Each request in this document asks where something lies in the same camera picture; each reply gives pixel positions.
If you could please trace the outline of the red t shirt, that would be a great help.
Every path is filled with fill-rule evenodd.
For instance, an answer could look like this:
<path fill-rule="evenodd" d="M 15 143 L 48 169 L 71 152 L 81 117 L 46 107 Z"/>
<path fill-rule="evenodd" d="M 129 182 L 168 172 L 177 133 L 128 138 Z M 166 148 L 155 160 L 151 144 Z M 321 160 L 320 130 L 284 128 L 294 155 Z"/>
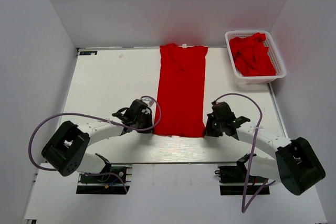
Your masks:
<path fill-rule="evenodd" d="M 205 67 L 208 48 L 160 47 L 161 68 L 154 133 L 162 136 L 203 137 Z"/>

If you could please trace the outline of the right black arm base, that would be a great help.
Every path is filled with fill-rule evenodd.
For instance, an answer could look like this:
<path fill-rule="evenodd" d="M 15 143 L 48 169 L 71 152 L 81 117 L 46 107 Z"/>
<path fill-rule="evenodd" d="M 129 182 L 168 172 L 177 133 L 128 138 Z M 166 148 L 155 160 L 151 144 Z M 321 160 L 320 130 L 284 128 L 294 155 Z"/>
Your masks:
<path fill-rule="evenodd" d="M 235 163 L 218 164 L 214 171 L 219 179 L 219 188 L 221 196 L 242 196 L 244 191 L 245 177 L 247 168 L 245 165 Z M 263 177 L 249 176 L 247 184 L 247 196 L 252 196 L 263 184 Z"/>

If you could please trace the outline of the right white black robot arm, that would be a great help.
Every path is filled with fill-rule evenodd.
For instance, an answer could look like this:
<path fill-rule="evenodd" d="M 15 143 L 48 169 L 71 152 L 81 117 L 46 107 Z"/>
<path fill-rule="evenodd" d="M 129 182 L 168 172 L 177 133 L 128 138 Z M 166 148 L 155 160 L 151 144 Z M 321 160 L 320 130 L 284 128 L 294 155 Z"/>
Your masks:
<path fill-rule="evenodd" d="M 226 102 L 213 102 L 212 105 L 206 136 L 227 135 L 268 154 L 268 157 L 246 154 L 235 166 L 221 168 L 218 174 L 223 184 L 247 182 L 253 177 L 257 182 L 268 178 L 299 196 L 325 178 L 325 170 L 305 138 L 293 140 L 261 129 L 244 116 L 236 117 Z"/>

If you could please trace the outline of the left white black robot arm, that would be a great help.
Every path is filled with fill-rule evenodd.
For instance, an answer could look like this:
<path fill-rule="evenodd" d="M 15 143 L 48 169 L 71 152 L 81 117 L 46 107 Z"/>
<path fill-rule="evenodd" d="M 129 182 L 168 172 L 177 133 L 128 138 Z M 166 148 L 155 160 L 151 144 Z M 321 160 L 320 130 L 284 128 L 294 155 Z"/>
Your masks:
<path fill-rule="evenodd" d="M 119 109 L 112 115 L 120 120 L 119 123 L 109 119 L 82 125 L 66 121 L 53 134 L 41 154 L 64 177 L 78 171 L 93 174 L 98 181 L 104 182 L 110 178 L 111 163 L 98 153 L 87 153 L 87 147 L 132 131 L 151 133 L 151 106 L 154 102 L 147 96 L 134 100 L 130 107 Z"/>

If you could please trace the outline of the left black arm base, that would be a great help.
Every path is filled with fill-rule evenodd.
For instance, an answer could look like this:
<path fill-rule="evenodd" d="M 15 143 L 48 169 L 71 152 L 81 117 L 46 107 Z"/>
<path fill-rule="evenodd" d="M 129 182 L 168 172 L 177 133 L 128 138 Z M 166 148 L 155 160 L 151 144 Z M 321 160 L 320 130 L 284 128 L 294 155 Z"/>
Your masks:
<path fill-rule="evenodd" d="M 117 174 L 123 181 L 127 191 L 132 180 L 132 165 L 112 165 L 110 173 Z M 86 176 L 80 173 L 76 194 L 78 195 L 126 195 L 127 192 L 115 175 Z"/>

